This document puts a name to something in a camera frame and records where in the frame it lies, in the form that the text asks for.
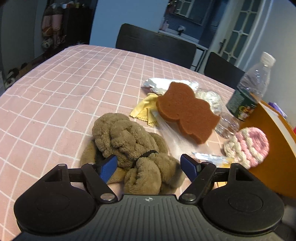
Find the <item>brown plush towel toy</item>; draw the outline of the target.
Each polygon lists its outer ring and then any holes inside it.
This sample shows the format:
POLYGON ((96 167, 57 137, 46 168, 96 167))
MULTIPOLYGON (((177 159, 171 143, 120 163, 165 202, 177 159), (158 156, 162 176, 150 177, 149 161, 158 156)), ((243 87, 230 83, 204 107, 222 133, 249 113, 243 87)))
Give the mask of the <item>brown plush towel toy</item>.
POLYGON ((117 157, 117 168, 107 183, 123 182, 126 194, 174 194, 184 182, 185 174, 165 140, 121 113, 105 113, 94 122, 80 163, 100 164, 110 155, 117 157))

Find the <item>brown bear-shaped sponge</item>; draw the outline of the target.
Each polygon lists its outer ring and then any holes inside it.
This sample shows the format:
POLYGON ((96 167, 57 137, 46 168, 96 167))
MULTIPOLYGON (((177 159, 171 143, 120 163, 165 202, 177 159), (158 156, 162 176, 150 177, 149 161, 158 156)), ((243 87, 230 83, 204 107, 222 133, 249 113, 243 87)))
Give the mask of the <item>brown bear-shaped sponge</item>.
POLYGON ((165 94, 158 96, 156 106, 164 120, 176 123, 179 131, 198 145, 208 140, 220 121, 210 104, 196 98, 194 91, 184 83, 172 82, 165 94))

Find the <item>pink white crocheted pad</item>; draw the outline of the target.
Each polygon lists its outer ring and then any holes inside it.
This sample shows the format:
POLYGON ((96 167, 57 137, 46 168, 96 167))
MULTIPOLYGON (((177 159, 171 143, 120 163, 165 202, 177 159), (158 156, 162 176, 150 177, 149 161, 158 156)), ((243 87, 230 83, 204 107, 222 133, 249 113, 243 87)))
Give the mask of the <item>pink white crocheted pad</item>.
POLYGON ((269 154, 269 142, 265 133, 255 127, 243 128, 223 144, 227 157, 233 158, 246 169, 261 164, 269 154))

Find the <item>yellow cloth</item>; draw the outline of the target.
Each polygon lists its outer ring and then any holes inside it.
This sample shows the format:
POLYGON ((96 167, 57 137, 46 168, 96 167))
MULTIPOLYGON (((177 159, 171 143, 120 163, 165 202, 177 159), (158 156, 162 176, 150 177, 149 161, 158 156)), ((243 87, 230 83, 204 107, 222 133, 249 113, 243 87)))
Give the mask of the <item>yellow cloth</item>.
POLYGON ((155 93, 148 93, 147 97, 144 98, 129 114, 130 117, 144 121, 148 126, 154 127, 158 125, 156 118, 152 111, 157 110, 156 102, 158 95, 155 93))

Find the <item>clear plastic wrap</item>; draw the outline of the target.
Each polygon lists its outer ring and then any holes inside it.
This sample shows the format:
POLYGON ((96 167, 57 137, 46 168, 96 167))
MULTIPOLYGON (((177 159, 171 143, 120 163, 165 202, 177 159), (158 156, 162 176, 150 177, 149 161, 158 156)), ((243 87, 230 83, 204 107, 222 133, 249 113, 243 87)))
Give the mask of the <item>clear plastic wrap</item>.
POLYGON ((223 110, 223 103, 221 96, 213 91, 204 88, 198 88, 195 92, 195 96, 199 99, 203 99, 210 104, 210 109, 215 115, 220 115, 223 110))

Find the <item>white plastic bag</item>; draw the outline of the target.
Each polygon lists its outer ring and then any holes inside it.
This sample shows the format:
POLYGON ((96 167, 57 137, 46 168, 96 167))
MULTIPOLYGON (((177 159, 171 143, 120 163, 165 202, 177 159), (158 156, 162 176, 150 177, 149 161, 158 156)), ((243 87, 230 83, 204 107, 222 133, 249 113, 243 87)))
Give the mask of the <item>white plastic bag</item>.
POLYGON ((145 80, 142 87, 148 88, 157 95, 163 95, 168 90, 172 82, 183 83, 189 86, 193 91, 196 91, 199 88, 199 83, 196 81, 190 82, 189 80, 175 80, 156 77, 145 80))

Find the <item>pink checkered tablecloth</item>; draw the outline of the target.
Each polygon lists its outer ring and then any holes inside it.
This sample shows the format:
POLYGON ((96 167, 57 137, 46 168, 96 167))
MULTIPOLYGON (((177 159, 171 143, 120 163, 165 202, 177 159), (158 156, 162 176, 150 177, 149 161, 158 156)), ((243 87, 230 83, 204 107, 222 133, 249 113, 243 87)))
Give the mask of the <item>pink checkered tablecloth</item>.
POLYGON ((80 164, 94 121, 130 114, 151 77, 197 82, 224 103, 233 89, 200 73, 119 49, 77 45, 40 64, 1 96, 1 240, 19 234, 16 199, 59 163, 80 164))

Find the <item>clear plastic water bottle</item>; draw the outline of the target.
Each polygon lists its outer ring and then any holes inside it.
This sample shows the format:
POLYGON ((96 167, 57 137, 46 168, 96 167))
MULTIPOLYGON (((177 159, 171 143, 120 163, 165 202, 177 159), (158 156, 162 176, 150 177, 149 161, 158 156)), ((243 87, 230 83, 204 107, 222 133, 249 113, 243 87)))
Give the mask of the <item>clear plastic water bottle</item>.
POLYGON ((260 62, 244 73, 226 104, 228 112, 220 114, 220 121, 215 127, 217 134, 230 138, 239 130, 240 124, 248 119, 266 93, 275 62, 271 54, 263 52, 260 62))

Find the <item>orange rimmed storage box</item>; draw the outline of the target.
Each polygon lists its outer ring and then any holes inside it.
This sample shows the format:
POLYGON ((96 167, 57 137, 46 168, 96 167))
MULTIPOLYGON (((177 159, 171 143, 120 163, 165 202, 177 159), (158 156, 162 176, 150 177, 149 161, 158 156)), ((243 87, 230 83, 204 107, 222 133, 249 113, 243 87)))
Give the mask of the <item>orange rimmed storage box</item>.
POLYGON ((295 199, 295 133, 278 111, 261 101, 240 128, 256 127, 269 142, 263 163, 250 172, 274 192, 295 199))

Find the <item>right black chair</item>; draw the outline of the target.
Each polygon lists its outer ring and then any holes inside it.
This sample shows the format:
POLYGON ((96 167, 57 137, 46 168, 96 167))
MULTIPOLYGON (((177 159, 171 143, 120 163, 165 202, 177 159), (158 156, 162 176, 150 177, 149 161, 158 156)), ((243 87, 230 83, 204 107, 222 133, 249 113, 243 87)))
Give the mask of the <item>right black chair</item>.
POLYGON ((237 68, 218 54, 211 52, 204 68, 204 75, 232 89, 235 89, 244 71, 237 68))

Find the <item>black chair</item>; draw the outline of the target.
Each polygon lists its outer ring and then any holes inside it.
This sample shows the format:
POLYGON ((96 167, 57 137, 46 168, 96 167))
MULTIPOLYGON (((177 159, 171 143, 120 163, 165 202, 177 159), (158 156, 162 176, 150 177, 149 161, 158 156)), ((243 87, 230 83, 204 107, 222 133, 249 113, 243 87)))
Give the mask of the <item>black chair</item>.
POLYGON ((204 75, 232 89, 235 89, 244 71, 237 68, 218 54, 211 52, 204 68, 204 75))
POLYGON ((190 68, 196 45, 130 24, 120 27, 115 47, 190 68))

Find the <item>purple tissue pack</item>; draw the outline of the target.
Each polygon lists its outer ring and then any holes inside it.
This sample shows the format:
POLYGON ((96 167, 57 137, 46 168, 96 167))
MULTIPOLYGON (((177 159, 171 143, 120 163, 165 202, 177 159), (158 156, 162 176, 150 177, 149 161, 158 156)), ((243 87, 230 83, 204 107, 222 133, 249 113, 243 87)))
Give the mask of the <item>purple tissue pack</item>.
POLYGON ((283 118, 287 118, 287 115, 284 113, 284 111, 278 106, 277 103, 275 102, 269 102, 268 103, 269 106, 271 106, 272 108, 274 108, 277 112, 280 113, 280 115, 283 117, 283 118))

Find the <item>left black chair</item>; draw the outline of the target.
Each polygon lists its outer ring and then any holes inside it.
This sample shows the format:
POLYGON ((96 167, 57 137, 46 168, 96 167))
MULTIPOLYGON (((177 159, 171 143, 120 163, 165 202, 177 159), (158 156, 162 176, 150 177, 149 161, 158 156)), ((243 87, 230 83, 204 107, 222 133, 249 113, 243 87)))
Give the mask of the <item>left black chair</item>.
POLYGON ((130 24, 120 27, 115 47, 190 68, 196 45, 130 24))

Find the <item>white glass-pane door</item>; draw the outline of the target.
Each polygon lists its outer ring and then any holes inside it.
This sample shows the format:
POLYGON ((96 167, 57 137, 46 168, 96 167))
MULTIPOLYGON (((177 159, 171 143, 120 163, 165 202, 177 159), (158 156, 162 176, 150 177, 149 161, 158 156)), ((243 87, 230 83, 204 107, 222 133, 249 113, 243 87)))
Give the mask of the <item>white glass-pane door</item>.
POLYGON ((245 48, 261 7, 261 1, 257 0, 235 3, 231 21, 218 50, 218 55, 233 65, 237 64, 245 48))

